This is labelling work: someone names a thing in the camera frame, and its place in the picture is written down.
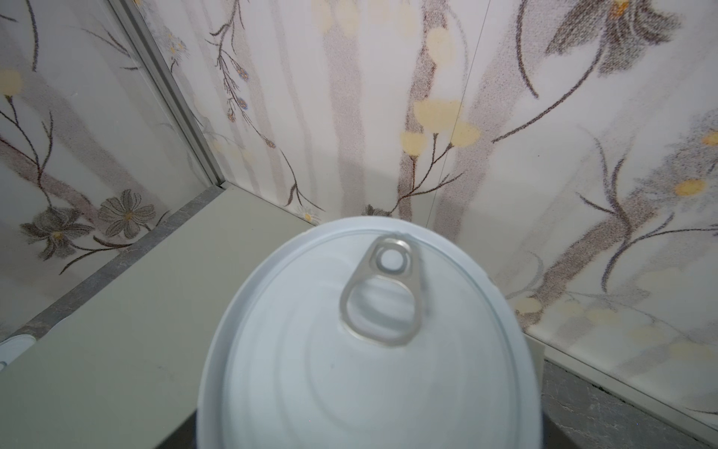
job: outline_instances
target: tin can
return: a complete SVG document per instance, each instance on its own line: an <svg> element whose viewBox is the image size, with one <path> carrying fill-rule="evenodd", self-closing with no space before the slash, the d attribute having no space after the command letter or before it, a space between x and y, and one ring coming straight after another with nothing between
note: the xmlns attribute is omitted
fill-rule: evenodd
<svg viewBox="0 0 718 449"><path fill-rule="evenodd" d="M215 333L200 449L538 448L536 376L486 273L412 223L355 217L277 249Z"/></svg>

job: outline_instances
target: wall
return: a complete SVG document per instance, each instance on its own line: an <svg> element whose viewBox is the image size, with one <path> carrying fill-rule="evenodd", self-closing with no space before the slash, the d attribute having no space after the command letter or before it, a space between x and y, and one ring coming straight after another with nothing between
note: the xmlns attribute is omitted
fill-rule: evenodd
<svg viewBox="0 0 718 449"><path fill-rule="evenodd" d="M718 4L136 0L235 184L456 242L531 335L718 427Z"/></svg>
<svg viewBox="0 0 718 449"><path fill-rule="evenodd" d="M208 185L102 1L0 5L0 341Z"/></svg>

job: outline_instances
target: gray marble countertop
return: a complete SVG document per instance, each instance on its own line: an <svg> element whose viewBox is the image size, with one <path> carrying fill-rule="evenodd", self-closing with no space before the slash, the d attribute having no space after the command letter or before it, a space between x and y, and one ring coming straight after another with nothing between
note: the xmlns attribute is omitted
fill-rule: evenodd
<svg viewBox="0 0 718 449"><path fill-rule="evenodd" d="M221 193L222 189L218 187L207 189L14 335L29 333L41 338ZM542 403L544 448L708 448L550 362L546 362L544 367ZM193 448L194 441L195 416L192 415L159 447Z"/></svg>

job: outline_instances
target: orange flower center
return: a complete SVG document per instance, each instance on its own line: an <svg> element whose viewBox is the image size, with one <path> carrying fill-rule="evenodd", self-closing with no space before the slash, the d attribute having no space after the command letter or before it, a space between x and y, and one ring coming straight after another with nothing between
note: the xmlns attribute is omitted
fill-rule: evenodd
<svg viewBox="0 0 718 449"><path fill-rule="evenodd" d="M616 20L623 15L628 8L628 0L613 0L611 12L608 14L611 19Z"/></svg>
<svg viewBox="0 0 718 449"><path fill-rule="evenodd" d="M674 190L678 196L698 195L703 190L706 190L706 182L703 180L685 180L677 184Z"/></svg>
<svg viewBox="0 0 718 449"><path fill-rule="evenodd" d="M711 147L718 146L718 131L711 131L703 138L703 143Z"/></svg>

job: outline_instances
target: pull tab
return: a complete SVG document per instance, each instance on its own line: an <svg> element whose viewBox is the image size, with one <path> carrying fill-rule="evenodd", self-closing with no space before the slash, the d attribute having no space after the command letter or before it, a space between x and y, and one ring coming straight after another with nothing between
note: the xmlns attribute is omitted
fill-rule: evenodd
<svg viewBox="0 0 718 449"><path fill-rule="evenodd" d="M404 346L421 327L421 282L419 258L412 245L400 236L383 236L376 239L366 251L357 269L342 291L339 301L340 318L352 335L382 346ZM395 338L386 338L360 329L348 312L349 296L361 282L372 278L386 279L406 289L414 300L414 316L409 329Z"/></svg>

